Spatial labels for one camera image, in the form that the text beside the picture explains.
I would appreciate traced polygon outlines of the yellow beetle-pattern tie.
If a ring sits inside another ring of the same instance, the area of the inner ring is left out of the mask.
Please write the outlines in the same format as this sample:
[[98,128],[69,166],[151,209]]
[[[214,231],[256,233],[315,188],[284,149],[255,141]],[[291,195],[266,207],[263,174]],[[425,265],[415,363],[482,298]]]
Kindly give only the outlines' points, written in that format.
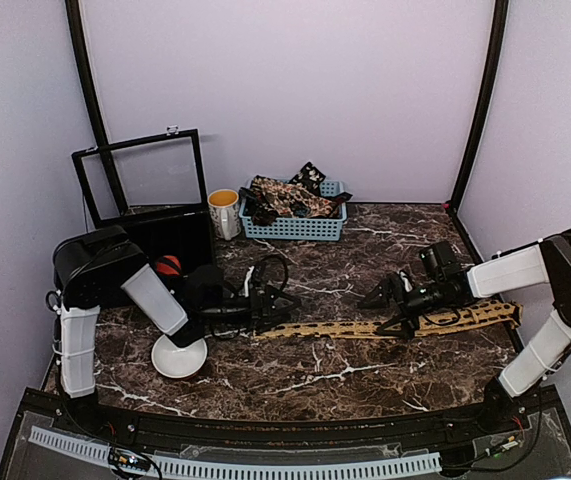
[[411,321],[325,321],[282,323],[265,331],[255,329],[258,339],[338,338],[338,339],[413,339],[442,336],[506,324],[510,329],[521,325],[523,307],[515,302],[481,300],[463,308],[423,315]]

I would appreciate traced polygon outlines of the white bowl orange outside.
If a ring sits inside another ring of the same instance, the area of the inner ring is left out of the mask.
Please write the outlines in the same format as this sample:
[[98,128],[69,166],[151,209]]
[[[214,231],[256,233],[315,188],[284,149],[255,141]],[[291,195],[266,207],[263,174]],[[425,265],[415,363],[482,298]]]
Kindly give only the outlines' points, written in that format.
[[187,347],[177,347],[167,336],[159,337],[151,351],[151,361],[156,371],[170,379],[187,379],[196,375],[204,366],[208,347],[199,339]]

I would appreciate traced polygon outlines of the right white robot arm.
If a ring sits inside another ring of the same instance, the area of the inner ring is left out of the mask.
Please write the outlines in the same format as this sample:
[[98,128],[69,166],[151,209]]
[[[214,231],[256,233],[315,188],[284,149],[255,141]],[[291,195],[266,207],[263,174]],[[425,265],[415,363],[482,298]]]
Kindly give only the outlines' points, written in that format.
[[556,371],[571,354],[571,229],[497,253],[463,268],[451,244],[441,241],[419,253],[430,283],[415,286],[408,274],[386,275],[358,304],[399,313],[376,330],[379,336],[410,340],[420,318],[445,307],[464,307],[506,291],[547,284],[552,310],[523,350],[484,389],[475,424],[486,434],[499,432],[514,416],[516,401]]

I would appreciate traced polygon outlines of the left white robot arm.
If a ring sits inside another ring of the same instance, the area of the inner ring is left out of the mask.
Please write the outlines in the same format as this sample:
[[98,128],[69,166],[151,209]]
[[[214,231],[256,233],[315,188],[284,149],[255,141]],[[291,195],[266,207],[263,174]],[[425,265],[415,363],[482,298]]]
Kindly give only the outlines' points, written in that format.
[[66,417],[85,436],[99,435],[106,427],[105,412],[85,398],[96,392],[95,330],[102,307],[128,297],[160,333],[151,353],[156,371],[187,379],[204,366],[205,336],[216,325],[263,333],[286,322],[301,306],[286,291],[287,276],[277,286],[263,277],[270,261],[287,264],[279,255],[251,266],[242,286],[235,287],[214,264],[186,273],[175,256],[150,260],[123,228],[114,226],[62,242],[52,260],[56,288],[46,302],[59,320],[57,386],[73,399]]

